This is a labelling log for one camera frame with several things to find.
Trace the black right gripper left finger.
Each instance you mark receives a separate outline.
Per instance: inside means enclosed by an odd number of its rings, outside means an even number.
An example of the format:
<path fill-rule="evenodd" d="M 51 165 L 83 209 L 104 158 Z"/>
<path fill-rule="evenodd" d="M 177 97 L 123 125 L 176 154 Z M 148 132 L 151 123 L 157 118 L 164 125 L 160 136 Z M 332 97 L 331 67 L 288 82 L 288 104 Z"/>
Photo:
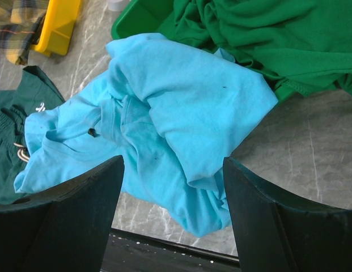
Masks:
<path fill-rule="evenodd" d="M 0 205 L 0 271 L 99 271 L 123 175 L 123 158 L 115 156 Z"/>

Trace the light blue t shirt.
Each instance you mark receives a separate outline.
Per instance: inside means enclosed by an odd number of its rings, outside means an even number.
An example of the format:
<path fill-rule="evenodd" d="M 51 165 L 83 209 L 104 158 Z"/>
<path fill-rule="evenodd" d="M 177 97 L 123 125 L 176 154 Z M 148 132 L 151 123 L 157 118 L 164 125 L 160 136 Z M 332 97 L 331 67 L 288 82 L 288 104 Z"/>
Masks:
<path fill-rule="evenodd" d="M 16 193 L 37 193 L 120 155 L 122 191 L 165 208 L 197 237 L 231 224 L 223 159 L 277 105 L 263 76 L 146 33 L 107 45 L 108 69 L 62 105 L 26 118 Z"/>

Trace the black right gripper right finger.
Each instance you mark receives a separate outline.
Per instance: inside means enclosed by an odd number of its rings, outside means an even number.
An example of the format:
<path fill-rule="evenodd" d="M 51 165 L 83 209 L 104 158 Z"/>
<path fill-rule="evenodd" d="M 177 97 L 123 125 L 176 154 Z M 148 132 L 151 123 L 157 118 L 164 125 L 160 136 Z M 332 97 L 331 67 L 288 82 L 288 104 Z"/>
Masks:
<path fill-rule="evenodd" d="M 300 197 L 233 158 L 223 180 L 242 271 L 352 271 L 352 209 Z"/>

